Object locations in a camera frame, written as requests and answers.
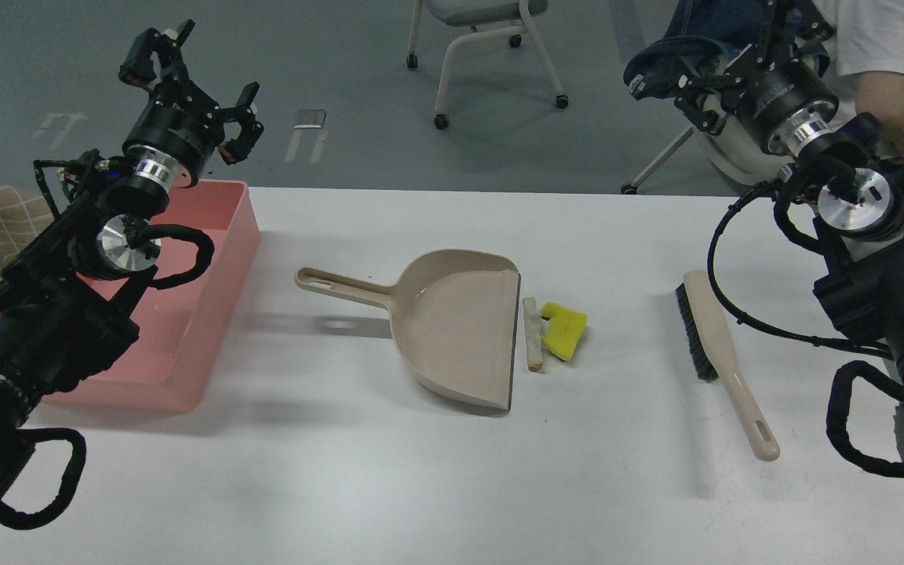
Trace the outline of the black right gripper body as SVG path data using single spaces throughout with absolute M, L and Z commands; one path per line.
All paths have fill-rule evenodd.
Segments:
M 767 155 L 799 155 L 831 132 L 839 100 L 804 62 L 765 72 L 744 89 L 738 121 Z

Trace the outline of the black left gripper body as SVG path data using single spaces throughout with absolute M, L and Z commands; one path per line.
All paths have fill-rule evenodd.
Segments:
M 224 140 L 219 104 L 193 82 L 160 82 L 122 145 L 132 175 L 164 189 L 197 185 Z

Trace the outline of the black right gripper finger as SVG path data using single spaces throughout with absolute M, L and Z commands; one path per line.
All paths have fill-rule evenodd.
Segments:
M 721 119 L 739 119 L 750 131 L 756 124 L 750 86 L 758 79 L 756 47 L 650 47 L 625 68 L 625 85 L 636 100 L 673 100 L 696 129 L 719 133 Z
M 824 43 L 836 28 L 813 1 L 760 1 L 763 23 L 756 44 L 756 67 L 771 71 L 786 62 L 807 62 L 814 71 L 826 71 L 831 57 Z

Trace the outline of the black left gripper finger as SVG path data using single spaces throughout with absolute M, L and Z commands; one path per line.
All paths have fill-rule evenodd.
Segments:
M 148 103 L 158 106 L 191 106 L 196 87 L 191 81 L 180 48 L 196 22 L 186 20 L 175 30 L 148 28 L 135 39 L 118 70 L 118 79 L 148 95 Z
M 256 118 L 253 108 L 257 93 L 261 89 L 258 82 L 244 86 L 233 107 L 215 108 L 212 121 L 218 124 L 236 124 L 239 133 L 235 138 L 224 140 L 218 146 L 218 153 L 226 165 L 235 165 L 247 160 L 264 133 L 262 122 Z

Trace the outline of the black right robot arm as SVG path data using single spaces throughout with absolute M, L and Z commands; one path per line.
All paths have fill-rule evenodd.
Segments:
M 681 1 L 635 55 L 636 99 L 674 99 L 732 159 L 782 158 L 758 196 L 797 246 L 821 255 L 819 304 L 840 337 L 808 344 L 890 361 L 833 376 L 826 436 L 865 472 L 904 479 L 904 1 Z

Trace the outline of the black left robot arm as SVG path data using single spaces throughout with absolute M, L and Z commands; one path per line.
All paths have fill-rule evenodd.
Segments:
M 148 103 L 121 154 L 93 149 L 37 160 L 35 179 L 53 222 L 1 272 L 0 525 L 34 530 L 71 504 L 86 465 L 85 436 L 28 428 L 47 395 L 108 370 L 137 342 L 135 308 L 148 290 L 200 279 L 216 246 L 198 228 L 155 223 L 173 186 L 199 182 L 212 156 L 245 161 L 264 132 L 257 82 L 224 107 L 191 80 L 183 45 L 195 28 L 150 27 L 130 46 L 118 78 Z

